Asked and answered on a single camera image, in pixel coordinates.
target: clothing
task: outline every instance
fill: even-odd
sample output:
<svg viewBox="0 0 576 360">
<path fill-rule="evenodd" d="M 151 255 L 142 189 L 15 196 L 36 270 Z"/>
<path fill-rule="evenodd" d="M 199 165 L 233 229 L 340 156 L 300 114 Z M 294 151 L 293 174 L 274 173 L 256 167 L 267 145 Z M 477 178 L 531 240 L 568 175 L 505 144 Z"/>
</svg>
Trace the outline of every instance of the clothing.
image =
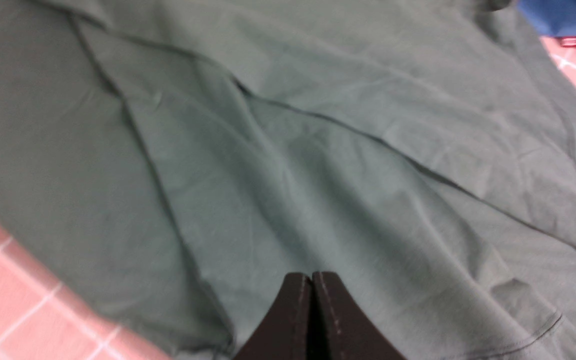
<svg viewBox="0 0 576 360">
<path fill-rule="evenodd" d="M 406 358 L 576 359 L 522 257 L 576 267 L 576 90 L 481 5 L 0 0 L 0 222 L 179 359 L 317 271 Z"/>
<path fill-rule="evenodd" d="M 520 0 L 518 8 L 539 34 L 576 36 L 576 0 Z"/>
</svg>

